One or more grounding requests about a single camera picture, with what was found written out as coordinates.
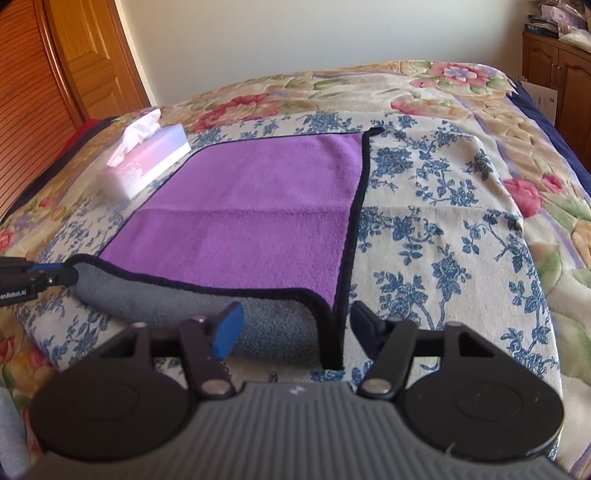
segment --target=tissue box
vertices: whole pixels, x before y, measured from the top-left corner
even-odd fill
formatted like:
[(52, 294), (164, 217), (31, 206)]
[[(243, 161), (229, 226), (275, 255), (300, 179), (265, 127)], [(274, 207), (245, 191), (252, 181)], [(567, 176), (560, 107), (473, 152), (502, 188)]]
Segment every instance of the tissue box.
[(558, 23), (566, 23), (573, 25), (577, 28), (587, 30), (587, 22), (583, 18), (579, 18), (575, 15), (569, 14), (558, 7), (552, 7), (551, 5), (542, 5), (542, 17), (548, 20), (553, 20)]
[(182, 125), (161, 128), (127, 152), (116, 167), (105, 167), (103, 190), (111, 198), (131, 200), (190, 151)]

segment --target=blue floral pattern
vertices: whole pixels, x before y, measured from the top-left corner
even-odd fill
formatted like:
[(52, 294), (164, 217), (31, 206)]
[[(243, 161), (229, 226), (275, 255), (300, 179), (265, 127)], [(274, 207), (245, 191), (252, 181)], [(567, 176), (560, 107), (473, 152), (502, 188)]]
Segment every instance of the blue floral pattern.
[[(362, 207), (349, 301), (364, 301), (384, 319), (411, 319), (422, 328), (442, 329), (450, 319), (477, 326), (486, 322), (497, 345), (545, 380), (559, 379), (556, 345), (540, 282), (521, 232), (521, 218), (504, 212), (485, 183), (498, 174), (471, 136), (449, 121), (389, 113), (320, 112), (284, 115), (215, 127), (190, 135), (192, 152), (220, 142), (283, 135), (360, 132), (382, 127), (372, 137), (368, 190)], [(463, 158), (456, 155), (466, 150)], [(180, 161), (174, 168), (180, 168)], [(97, 254), (133, 211), (167, 180), (171, 171), (124, 205), (98, 197), (82, 202), (45, 251), (42, 262), (64, 261), (76, 253)], [(446, 209), (441, 205), (476, 207)], [(500, 317), (479, 309), (486, 295), (474, 277), (486, 260), (498, 265), (495, 290)], [(477, 314), (465, 315), (465, 305)], [(67, 290), (49, 290), (36, 302), (16, 307), (19, 320), (59, 368), (74, 364), (125, 324), (80, 304)], [(343, 371), (304, 371), (279, 366), (241, 366), (228, 359), (233, 380), (245, 371), (262, 381), (349, 381), (357, 387), (369, 361), (345, 333)], [(181, 375), (178, 359), (157, 367)], [(421, 374), (434, 367), (422, 365)]]
[[(495, 226), (503, 219), (510, 232), (505, 239), (497, 234)], [(530, 250), (527, 248), (523, 239), (523, 234), (519, 229), (519, 217), (499, 210), (488, 210), (482, 217), (482, 223), (469, 224), (464, 222), (464, 227), (470, 232), (470, 239), (462, 237), (465, 253), (480, 254), (476, 241), (483, 235), (491, 234), (502, 247), (501, 252), (495, 257), (495, 261), (500, 261), (506, 254), (511, 256), (511, 265), (513, 271), (518, 274), (524, 268), (529, 279), (529, 293), (526, 293), (524, 280), (508, 283), (509, 291), (514, 295), (512, 304), (515, 307), (522, 307), (525, 314), (535, 315), (535, 327), (531, 331), (531, 340), (529, 345), (524, 344), (524, 332), (513, 327), (509, 327), (507, 333), (501, 336), (501, 340), (508, 340), (507, 350), (511, 356), (521, 365), (531, 370), (540, 378), (548, 373), (549, 368), (558, 368), (558, 362), (552, 356), (544, 358), (534, 349), (538, 344), (548, 345), (548, 334), (551, 332), (550, 315), (546, 298), (540, 286), (540, 279), (535, 270), (534, 261), (531, 258)]]
[(378, 207), (364, 207), (361, 210), (361, 219), (359, 222), (359, 231), (357, 239), (358, 248), (367, 253), (372, 248), (369, 238), (382, 235), (385, 229), (391, 230), (392, 240), (399, 242), (404, 240), (402, 250), (399, 255), (404, 257), (404, 265), (408, 266), (413, 260), (423, 256), (421, 250), (424, 243), (433, 245), (433, 237), (443, 235), (443, 230), (435, 223), (421, 218), (421, 209), (415, 206), (409, 206), (410, 214), (401, 217), (388, 217)]

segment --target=floral bedspread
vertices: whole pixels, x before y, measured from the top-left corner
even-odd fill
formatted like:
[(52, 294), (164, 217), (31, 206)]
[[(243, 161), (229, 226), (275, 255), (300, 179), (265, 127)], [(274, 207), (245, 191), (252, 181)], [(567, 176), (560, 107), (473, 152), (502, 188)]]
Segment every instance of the floral bedspread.
[[(193, 152), (231, 140), (383, 127), (372, 140), (351, 299), (422, 328), (463, 321), (562, 388), (558, 461), (582, 478), (591, 468), (591, 432), (580, 418), (591, 412), (590, 199), (542, 130), (507, 98), (511, 92), (491, 67), (392, 61), (249, 80), (165, 106), (162, 120), (183, 124)], [(3, 254), (55, 261), (100, 251), (183, 162), (130, 204), (101, 202), (100, 154), (139, 113), (98, 134), (2, 224)], [(47, 359), (67, 368), (123, 325), (61, 290), (3, 309), (2, 378), (25, 423), (30, 398), (53, 371)], [(237, 381), (359, 384), (370, 363), (350, 336), (346, 352), (342, 372), (235, 359), (228, 367)], [(178, 372), (174, 360), (160, 367)]]

